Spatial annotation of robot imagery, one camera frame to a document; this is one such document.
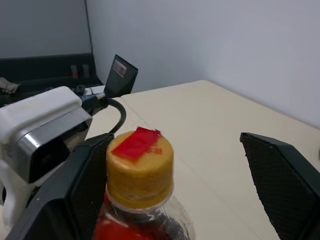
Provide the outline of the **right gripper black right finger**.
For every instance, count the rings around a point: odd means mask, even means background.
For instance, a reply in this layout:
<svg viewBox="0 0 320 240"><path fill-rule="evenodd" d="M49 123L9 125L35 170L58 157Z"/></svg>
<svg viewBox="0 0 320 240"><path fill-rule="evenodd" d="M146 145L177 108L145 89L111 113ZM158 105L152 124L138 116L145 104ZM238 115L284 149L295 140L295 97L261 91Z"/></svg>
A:
<svg viewBox="0 0 320 240"><path fill-rule="evenodd" d="M280 240L320 240L320 172L292 145L240 135L259 200Z"/></svg>

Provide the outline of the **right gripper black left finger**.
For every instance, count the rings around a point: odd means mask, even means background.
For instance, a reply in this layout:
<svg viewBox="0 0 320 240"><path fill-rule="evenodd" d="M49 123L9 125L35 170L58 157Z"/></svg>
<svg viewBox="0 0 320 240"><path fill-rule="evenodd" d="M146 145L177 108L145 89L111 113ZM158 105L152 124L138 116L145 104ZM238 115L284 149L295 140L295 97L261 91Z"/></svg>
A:
<svg viewBox="0 0 320 240"><path fill-rule="evenodd" d="M39 188L5 240L91 240L106 191L112 133L85 140Z"/></svg>

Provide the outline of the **yellow cap with red sticker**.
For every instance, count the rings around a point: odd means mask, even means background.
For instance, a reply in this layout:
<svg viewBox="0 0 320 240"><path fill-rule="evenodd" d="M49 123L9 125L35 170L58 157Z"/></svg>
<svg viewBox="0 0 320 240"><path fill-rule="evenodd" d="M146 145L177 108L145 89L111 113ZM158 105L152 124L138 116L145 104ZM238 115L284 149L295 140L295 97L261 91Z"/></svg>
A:
<svg viewBox="0 0 320 240"><path fill-rule="evenodd" d="M174 150L159 130L137 127L118 135L106 151L106 193L124 208L166 201L174 188Z"/></svg>

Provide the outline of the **brown cloth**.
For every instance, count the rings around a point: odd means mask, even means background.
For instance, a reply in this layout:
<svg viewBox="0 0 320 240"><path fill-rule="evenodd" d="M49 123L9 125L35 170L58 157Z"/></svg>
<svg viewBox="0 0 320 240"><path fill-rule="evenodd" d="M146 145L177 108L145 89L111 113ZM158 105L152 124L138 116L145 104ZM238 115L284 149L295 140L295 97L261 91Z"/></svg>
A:
<svg viewBox="0 0 320 240"><path fill-rule="evenodd" d="M4 77L0 77L0 94L15 94L20 84L12 83Z"/></svg>

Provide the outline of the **black cabinet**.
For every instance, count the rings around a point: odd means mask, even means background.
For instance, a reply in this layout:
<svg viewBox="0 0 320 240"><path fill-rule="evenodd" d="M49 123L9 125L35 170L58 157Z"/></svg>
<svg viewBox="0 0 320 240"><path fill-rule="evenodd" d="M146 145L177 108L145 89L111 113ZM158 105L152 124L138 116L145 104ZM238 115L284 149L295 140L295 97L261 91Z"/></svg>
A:
<svg viewBox="0 0 320 240"><path fill-rule="evenodd" d="M71 65L77 66L78 79L73 79ZM89 78L84 78L82 65L89 66ZM0 77L11 83L37 87L96 87L103 84L97 76L94 56L91 53L1 58Z"/></svg>

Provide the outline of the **black box with label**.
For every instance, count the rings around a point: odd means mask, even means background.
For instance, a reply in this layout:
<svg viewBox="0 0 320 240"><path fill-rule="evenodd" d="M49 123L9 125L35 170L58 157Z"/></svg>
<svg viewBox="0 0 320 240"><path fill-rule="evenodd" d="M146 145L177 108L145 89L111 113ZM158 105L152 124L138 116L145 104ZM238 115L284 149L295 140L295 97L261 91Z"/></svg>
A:
<svg viewBox="0 0 320 240"><path fill-rule="evenodd" d="M108 98L118 98L130 94L138 71L138 68L116 54L103 92Z"/></svg>

